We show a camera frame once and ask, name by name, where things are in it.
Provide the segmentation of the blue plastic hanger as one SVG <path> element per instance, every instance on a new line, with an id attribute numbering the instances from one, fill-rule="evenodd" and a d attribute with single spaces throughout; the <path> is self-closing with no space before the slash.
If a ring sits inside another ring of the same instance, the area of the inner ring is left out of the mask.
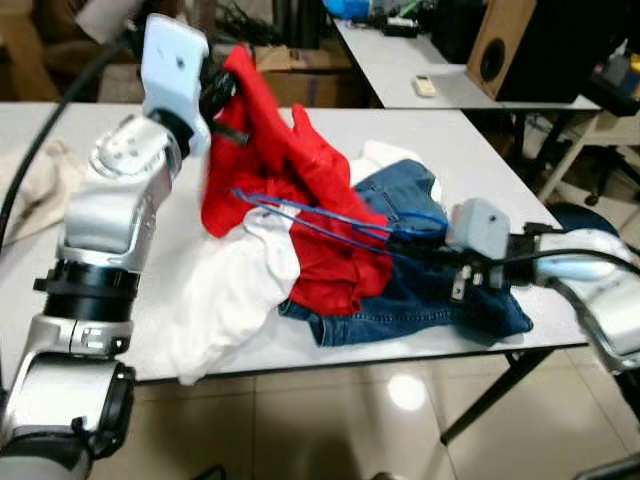
<path id="1" fill-rule="evenodd" d="M 419 228 L 401 228 L 401 227 L 378 227 L 366 221 L 357 221 L 355 219 L 347 218 L 333 212 L 323 209 L 323 207 L 308 206 L 305 204 L 298 204 L 298 202 L 285 200 L 285 198 L 278 198 L 269 195 L 261 195 L 261 193 L 247 193 L 243 189 L 230 189 L 230 192 L 234 196 L 246 204 L 259 207 L 259 209 L 265 209 L 282 218 L 291 219 L 294 224 L 301 224 L 303 227 L 312 230 L 320 236 L 324 236 L 330 241 L 337 241 L 339 243 L 348 244 L 348 246 L 355 247 L 357 250 L 365 250 L 372 253 L 380 253 L 380 255 L 394 256 L 393 252 L 385 250 L 385 248 L 378 248 L 374 243 L 365 242 L 364 239 L 355 239 L 348 236 L 343 236 L 335 230 L 326 229 L 320 227 L 319 224 L 315 224 L 314 221 L 306 221 L 300 218 L 297 214 L 289 214 L 284 211 L 284 207 L 288 209 L 294 209 L 298 212 L 311 212 L 311 214 L 319 215 L 320 218 L 326 218 L 330 220 L 338 221 L 339 224 L 347 225 L 347 227 L 361 236 L 374 239 L 374 241 L 380 241 L 384 244 L 388 241 L 392 241 L 394 237 L 406 237 L 412 239 L 412 241 L 443 241 L 445 234 L 448 232 L 449 223 L 439 216 L 425 214 L 425 212 L 416 211 L 403 211 L 402 215 L 407 218 L 417 218 L 428 221 L 430 227 L 425 229 Z"/>

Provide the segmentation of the wooden black speaker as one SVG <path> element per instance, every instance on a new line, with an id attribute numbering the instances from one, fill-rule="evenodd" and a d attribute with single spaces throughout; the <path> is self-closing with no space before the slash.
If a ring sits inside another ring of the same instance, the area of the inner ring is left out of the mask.
<path id="1" fill-rule="evenodd" d="M 498 102 L 573 102 L 613 51 L 622 0 L 490 0 L 467 76 Z"/>

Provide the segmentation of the brown cardboard box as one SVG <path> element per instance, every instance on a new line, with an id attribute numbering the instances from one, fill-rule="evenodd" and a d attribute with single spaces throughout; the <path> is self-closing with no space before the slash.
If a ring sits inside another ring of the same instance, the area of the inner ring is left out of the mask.
<path id="1" fill-rule="evenodd" d="M 253 61 L 284 108 L 367 108 L 371 93 L 346 52 L 257 46 Z"/>

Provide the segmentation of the red shirt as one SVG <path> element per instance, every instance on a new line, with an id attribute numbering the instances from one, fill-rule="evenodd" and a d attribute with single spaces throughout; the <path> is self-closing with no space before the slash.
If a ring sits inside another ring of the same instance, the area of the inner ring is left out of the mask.
<path id="1" fill-rule="evenodd" d="M 392 275 L 381 253 L 385 236 L 375 233 L 387 218 L 358 195 L 347 157 L 320 136 L 303 106 L 292 106 L 292 122 L 284 122 L 250 47 L 233 47 L 221 67 L 237 88 L 215 122 L 247 140 L 212 141 L 201 223 L 216 238 L 232 232 L 252 207 L 238 193 L 294 202 L 296 223 L 285 234 L 301 271 L 288 300 L 316 314 L 356 314 Z"/>

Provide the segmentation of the black table leg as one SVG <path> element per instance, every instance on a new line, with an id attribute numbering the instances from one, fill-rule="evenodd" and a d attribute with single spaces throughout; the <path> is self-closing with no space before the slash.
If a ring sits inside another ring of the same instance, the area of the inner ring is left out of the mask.
<path id="1" fill-rule="evenodd" d="M 484 413 L 511 393 L 532 370 L 543 364 L 554 352 L 556 352 L 554 348 L 541 348 L 517 349 L 517 351 L 504 353 L 508 364 L 507 370 L 504 370 L 503 374 L 499 375 L 498 379 L 495 379 L 493 384 L 490 384 L 489 388 L 486 388 L 484 393 L 481 393 L 480 397 L 477 397 L 475 402 L 472 402 L 471 406 L 457 417 L 457 420 L 442 431 L 440 443 L 449 445 L 465 433 Z"/>

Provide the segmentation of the beige cloth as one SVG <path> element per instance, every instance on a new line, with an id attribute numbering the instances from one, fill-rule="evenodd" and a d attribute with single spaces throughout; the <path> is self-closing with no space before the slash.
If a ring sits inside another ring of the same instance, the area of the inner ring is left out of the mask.
<path id="1" fill-rule="evenodd" d="M 77 192 L 88 164 L 63 138 L 54 136 L 37 152 L 20 183 L 4 246 L 55 227 L 64 218 L 70 196 Z"/>

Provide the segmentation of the white shirt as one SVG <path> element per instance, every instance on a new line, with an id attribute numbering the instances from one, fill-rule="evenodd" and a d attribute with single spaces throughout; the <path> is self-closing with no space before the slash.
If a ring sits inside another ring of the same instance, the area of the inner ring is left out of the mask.
<path id="1" fill-rule="evenodd" d="M 148 326 L 143 369 L 193 384 L 266 324 L 287 300 L 301 262 L 291 219 L 246 204 L 227 236 L 202 239 L 182 289 Z"/>

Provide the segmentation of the blue plastic box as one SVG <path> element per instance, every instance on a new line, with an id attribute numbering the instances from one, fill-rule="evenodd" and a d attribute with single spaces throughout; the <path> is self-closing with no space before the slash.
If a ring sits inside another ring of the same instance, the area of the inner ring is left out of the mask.
<path id="1" fill-rule="evenodd" d="M 372 13 L 374 0 L 321 0 L 326 12 L 338 20 L 362 20 Z"/>

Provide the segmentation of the dark blue round stool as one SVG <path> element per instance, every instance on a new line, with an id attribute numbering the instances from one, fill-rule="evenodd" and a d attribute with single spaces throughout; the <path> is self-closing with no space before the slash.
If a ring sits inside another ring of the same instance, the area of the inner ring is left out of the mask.
<path id="1" fill-rule="evenodd" d="M 549 214 L 558 221 L 562 230 L 602 230 L 600 221 L 604 221 L 604 227 L 611 227 L 607 220 L 589 209 L 589 207 L 576 204 L 552 204 L 547 209 Z"/>

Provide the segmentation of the blue denim jeans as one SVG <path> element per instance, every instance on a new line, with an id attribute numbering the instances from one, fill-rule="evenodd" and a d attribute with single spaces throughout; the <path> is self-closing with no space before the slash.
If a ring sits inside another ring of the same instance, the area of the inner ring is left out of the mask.
<path id="1" fill-rule="evenodd" d="M 384 166 L 355 186 L 372 211 L 387 216 L 392 227 L 424 228 L 428 220 L 411 218 L 410 212 L 443 218 L 444 210 L 431 197 L 436 177 L 415 160 L 399 160 Z M 451 288 L 460 271 L 425 262 L 393 262 L 390 280 L 380 294 L 360 302 L 351 315 L 321 315 L 301 303 L 285 301 L 276 311 L 302 321 L 320 347 L 358 346 L 408 337 L 435 326 L 458 326 L 483 340 L 531 332 L 534 321 L 509 289 L 467 285 L 463 300 L 453 301 Z"/>

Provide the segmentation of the black desk organizer tray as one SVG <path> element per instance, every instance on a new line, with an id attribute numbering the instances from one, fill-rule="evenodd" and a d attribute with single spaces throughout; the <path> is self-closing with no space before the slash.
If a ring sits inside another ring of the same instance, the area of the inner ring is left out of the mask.
<path id="1" fill-rule="evenodd" d="M 628 77 L 634 73 L 632 56 L 628 47 L 603 56 L 582 84 L 581 95 L 617 118 L 639 113 L 640 100 L 634 96 L 634 88 L 627 86 Z"/>

